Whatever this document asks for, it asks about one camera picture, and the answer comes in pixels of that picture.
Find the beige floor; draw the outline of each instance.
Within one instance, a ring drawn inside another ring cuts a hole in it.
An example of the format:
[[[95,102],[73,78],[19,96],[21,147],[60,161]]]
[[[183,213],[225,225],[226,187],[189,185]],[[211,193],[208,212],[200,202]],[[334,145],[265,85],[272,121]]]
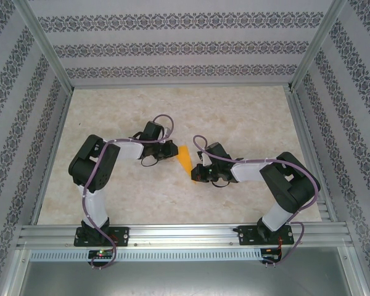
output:
[[[160,113],[174,118],[172,138],[188,145],[193,166],[199,162],[195,134],[219,141],[232,158],[276,157],[287,150],[304,163],[282,87],[76,90],[38,224],[82,220],[81,196],[67,168],[88,135],[127,138]],[[139,160],[117,162],[105,191],[114,224],[251,223],[274,203],[264,182],[223,189],[196,184],[176,158],[150,168]],[[321,221],[318,207],[297,220]]]

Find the striped wall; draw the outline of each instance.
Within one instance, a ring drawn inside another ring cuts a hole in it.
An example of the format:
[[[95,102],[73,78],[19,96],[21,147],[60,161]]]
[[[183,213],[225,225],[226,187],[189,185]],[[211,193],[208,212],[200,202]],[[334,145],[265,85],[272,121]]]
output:
[[[332,0],[30,1],[75,86],[288,83]]]
[[[9,0],[0,0],[0,283],[41,189],[67,94]]]
[[[370,287],[370,0],[346,3],[297,96]]]

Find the black mounting plate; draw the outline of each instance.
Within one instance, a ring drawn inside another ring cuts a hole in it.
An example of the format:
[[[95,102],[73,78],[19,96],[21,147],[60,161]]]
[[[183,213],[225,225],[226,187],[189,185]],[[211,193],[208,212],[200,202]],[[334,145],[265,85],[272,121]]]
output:
[[[234,231],[239,233],[240,245],[278,245],[278,238],[281,237],[283,245],[293,245],[295,243],[292,228],[284,225],[270,239],[265,242],[258,234],[257,225],[242,225]]]
[[[113,238],[117,247],[127,247],[129,241],[129,227],[109,227],[109,237]],[[101,245],[96,245],[83,239],[83,228],[78,227],[74,238],[75,247],[111,247],[108,240]]]

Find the metal extrusion bar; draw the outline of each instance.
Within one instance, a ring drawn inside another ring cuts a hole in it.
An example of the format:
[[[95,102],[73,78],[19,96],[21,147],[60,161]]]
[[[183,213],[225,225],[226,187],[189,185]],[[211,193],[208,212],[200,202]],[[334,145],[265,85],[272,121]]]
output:
[[[240,224],[166,224],[166,225],[118,225],[129,227],[127,247],[118,249],[239,249],[234,228]],[[299,247],[352,246],[352,239],[344,222],[304,223],[305,235]],[[60,250],[74,247],[74,235],[78,226],[24,226],[17,243],[18,249]],[[301,232],[299,225],[292,225],[295,241]],[[253,248],[270,248],[276,245],[254,245]]]

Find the purple cable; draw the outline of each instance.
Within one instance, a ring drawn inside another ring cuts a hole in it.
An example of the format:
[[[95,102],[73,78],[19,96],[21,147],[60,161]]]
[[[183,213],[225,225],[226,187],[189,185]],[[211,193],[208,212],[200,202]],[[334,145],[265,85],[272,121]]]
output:
[[[115,259],[117,257],[117,245],[115,245],[115,243],[111,239],[111,237],[109,237],[108,235],[106,235],[106,233],[103,230],[101,230],[100,227],[97,226],[97,224],[92,220],[91,216],[89,215],[88,210],[86,209],[86,202],[85,202],[85,198],[86,198],[86,193],[87,193],[88,187],[91,184],[94,176],[96,175],[97,169],[99,168],[99,165],[100,165],[101,160],[102,160],[102,156],[104,155],[105,151],[107,150],[108,145],[110,145],[112,143],[115,143],[115,142],[136,142],[136,143],[141,143],[141,144],[153,144],[153,143],[159,143],[159,142],[162,142],[162,141],[168,139],[171,136],[171,134],[173,133],[173,130],[174,130],[174,120],[169,115],[167,115],[167,114],[160,114],[160,115],[156,116],[152,121],[155,122],[155,120],[158,119],[159,117],[167,117],[171,121],[171,129],[168,130],[166,136],[164,136],[163,138],[161,138],[159,140],[153,140],[153,141],[141,141],[141,140],[137,140],[137,139],[113,139],[113,140],[107,141],[104,144],[103,149],[101,150],[100,156],[97,159],[96,164],[94,165],[94,168],[92,170],[92,173],[89,176],[89,179],[88,179],[88,181],[86,182],[86,184],[84,186],[84,191],[82,193],[82,209],[84,210],[84,213],[85,213],[87,219],[93,225],[93,227],[111,243],[111,245],[113,247],[113,252],[114,252],[111,261],[109,261],[104,266],[98,267],[98,269],[107,268],[107,267],[109,267],[110,265],[112,265],[114,263],[114,261],[115,261]],[[91,266],[92,266],[92,269],[95,269],[97,267],[93,265],[93,261],[94,261],[94,258],[91,260]]]
[[[307,171],[305,171],[303,168],[300,168],[298,165],[295,165],[294,163],[291,163],[291,162],[286,162],[285,160],[279,160],[279,159],[275,159],[275,158],[272,158],[272,159],[251,159],[251,160],[233,160],[233,159],[228,159],[228,158],[224,158],[224,157],[219,157],[219,156],[216,156],[216,155],[213,155],[211,153],[208,153],[205,149],[201,148],[198,143],[196,143],[196,139],[197,138],[202,138],[205,142],[205,145],[204,145],[204,148],[207,147],[207,139],[204,137],[204,136],[201,136],[199,134],[195,135],[193,137],[193,143],[195,144],[195,146],[203,153],[207,154],[209,157],[213,157],[213,158],[216,158],[216,159],[219,159],[219,160],[223,160],[225,162],[232,162],[232,163],[264,163],[264,162],[276,162],[276,163],[281,163],[283,165],[287,165],[287,166],[290,166],[292,168],[294,168],[295,170],[298,170],[300,172],[302,172],[312,183],[313,187],[314,187],[314,191],[315,191],[315,195],[314,195],[314,198],[311,200],[311,202],[309,202],[308,204],[302,206],[301,208],[298,209],[298,211],[296,213],[294,213],[292,216],[289,217],[289,219],[287,220],[288,223],[290,223],[290,221],[295,218],[295,216],[302,210],[305,210],[306,208],[309,208],[310,206],[312,206],[316,200],[318,199],[318,186],[316,185],[316,182],[314,180],[314,178],[312,177],[312,175],[310,175]],[[288,252],[288,254],[280,261],[280,262],[283,262],[285,261],[292,253],[293,251],[296,249],[296,247],[298,246],[298,244],[300,243],[303,235],[304,235],[304,224],[302,222],[291,222],[291,224],[300,224],[302,225],[302,233],[300,233],[300,236],[298,238],[298,240],[296,241],[295,245],[291,248],[291,250]]]

